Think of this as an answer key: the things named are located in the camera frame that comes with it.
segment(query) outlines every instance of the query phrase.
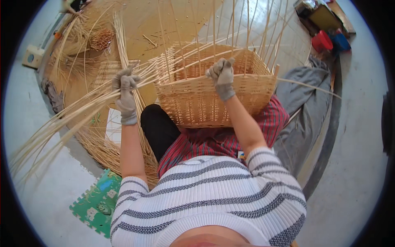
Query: gray work glove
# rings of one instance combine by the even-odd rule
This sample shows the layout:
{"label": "gray work glove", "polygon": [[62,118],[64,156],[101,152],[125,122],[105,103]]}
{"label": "gray work glove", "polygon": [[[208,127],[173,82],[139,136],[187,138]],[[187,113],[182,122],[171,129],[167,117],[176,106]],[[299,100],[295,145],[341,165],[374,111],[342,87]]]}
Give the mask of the gray work glove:
{"label": "gray work glove", "polygon": [[235,91],[232,87],[232,65],[234,62],[234,58],[229,58],[229,60],[221,58],[206,71],[206,76],[212,78],[215,90],[217,91],[222,101],[227,101],[233,95],[235,95]]}
{"label": "gray work glove", "polygon": [[119,71],[113,78],[112,91],[120,89],[121,97],[115,101],[121,112],[122,125],[134,125],[137,123],[136,103],[131,90],[137,87],[136,82],[140,77],[132,75],[132,67]]}

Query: concrete floor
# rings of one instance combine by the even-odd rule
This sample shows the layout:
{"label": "concrete floor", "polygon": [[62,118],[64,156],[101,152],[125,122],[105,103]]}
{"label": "concrete floor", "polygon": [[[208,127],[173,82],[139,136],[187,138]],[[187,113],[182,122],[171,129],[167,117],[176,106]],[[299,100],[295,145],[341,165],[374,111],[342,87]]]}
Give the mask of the concrete floor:
{"label": "concrete floor", "polygon": [[[220,32],[228,31],[229,2],[224,3]],[[371,32],[352,3],[348,0],[338,2],[354,25],[357,36],[351,43],[352,55],[341,56],[343,102],[339,130],[328,166],[308,201],[307,221],[297,237],[300,246],[349,246],[377,201],[387,162],[382,153],[380,132],[382,95],[387,90],[383,61]],[[242,0],[237,4],[240,13]],[[251,0],[250,9],[255,4]],[[267,1],[259,1],[258,9],[262,11],[255,16],[253,30],[265,26],[266,4]],[[8,158],[53,114],[38,87],[35,71],[23,67],[21,59],[28,44],[42,44],[48,23],[54,22],[59,5],[58,0],[45,3],[28,29],[14,61],[4,111]],[[242,25],[246,25],[246,9],[243,11]],[[199,35],[206,35],[205,28],[207,26],[203,26]],[[277,63],[281,64],[280,75],[304,64],[310,49],[308,35],[306,37],[301,24],[291,21],[287,28],[277,58]],[[245,42],[245,36],[239,38],[240,42]],[[59,134],[55,135],[48,147],[59,138]],[[66,146],[45,172],[44,169],[38,172],[41,181],[33,176],[24,190],[17,187],[23,208],[48,246],[110,246],[109,239],[82,224],[68,208],[96,181],[101,169],[74,140]]]}

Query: woven wicker basket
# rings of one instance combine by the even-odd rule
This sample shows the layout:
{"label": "woven wicker basket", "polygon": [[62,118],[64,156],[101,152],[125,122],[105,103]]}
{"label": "woven wicker basket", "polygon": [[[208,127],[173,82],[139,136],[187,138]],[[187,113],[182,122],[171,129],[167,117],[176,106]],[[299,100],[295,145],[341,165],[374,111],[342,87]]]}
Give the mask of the woven wicker basket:
{"label": "woven wicker basket", "polygon": [[[182,47],[190,43],[182,42]],[[185,64],[189,65],[198,61],[198,54],[190,57],[188,52],[197,48],[196,44],[191,44],[183,49]],[[231,53],[217,55],[216,58],[209,58],[201,61],[201,73],[199,73],[199,63],[186,68],[187,80],[183,62],[174,63],[177,57],[181,56],[180,46],[173,45],[166,54],[169,60],[170,73],[180,70],[161,81],[155,82],[155,89],[162,109],[170,116],[177,126],[185,128],[206,128],[206,127],[231,127],[231,121],[224,104],[216,94],[215,88],[210,78],[204,76],[205,70],[210,68],[219,58],[229,59]],[[216,45],[216,54],[230,51],[228,45]],[[268,103],[273,93],[277,76],[272,74],[260,57],[249,50],[235,51],[235,63],[233,64],[234,81],[233,88],[237,97],[251,114],[258,114]],[[213,47],[200,51],[200,59],[213,55]],[[159,78],[168,75],[165,57],[158,63],[157,71]],[[244,75],[245,61],[247,60],[246,75]]]}

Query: person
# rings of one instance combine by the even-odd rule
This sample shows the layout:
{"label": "person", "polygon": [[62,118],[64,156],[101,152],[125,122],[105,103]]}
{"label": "person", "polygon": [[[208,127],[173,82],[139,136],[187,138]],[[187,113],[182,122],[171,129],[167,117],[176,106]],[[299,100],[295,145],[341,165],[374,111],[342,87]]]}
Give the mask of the person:
{"label": "person", "polygon": [[[111,222],[112,246],[289,246],[299,233],[307,213],[302,189],[237,98],[233,62],[221,58],[207,76],[229,113],[245,165],[229,156],[194,156],[166,170],[151,191],[130,92],[140,77],[126,69],[113,78],[113,91],[120,89],[122,182]],[[155,109],[166,114],[158,105]],[[148,133],[144,111],[141,125],[150,145],[155,147],[153,135],[169,145],[176,125],[167,116],[171,123],[156,122]],[[169,132],[163,126],[170,126]]]}
{"label": "person", "polygon": [[[92,0],[82,0],[82,5],[87,5],[91,3]],[[82,11],[81,0],[62,0],[63,11],[68,11],[74,15],[80,16]]]}

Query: woven mat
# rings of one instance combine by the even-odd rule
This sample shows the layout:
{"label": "woven mat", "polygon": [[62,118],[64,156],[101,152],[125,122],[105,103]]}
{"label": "woven mat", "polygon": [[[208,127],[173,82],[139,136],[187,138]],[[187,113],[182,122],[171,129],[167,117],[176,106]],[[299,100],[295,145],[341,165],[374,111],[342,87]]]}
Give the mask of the woven mat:
{"label": "woven mat", "polygon": [[122,178],[110,169],[104,170],[99,181],[77,198],[70,210],[89,228],[110,238],[110,225],[118,200]]}
{"label": "woven mat", "polygon": [[[140,60],[129,60],[129,65],[139,66]],[[122,69],[121,62],[101,62],[98,75],[93,83],[93,89],[111,80]]]}

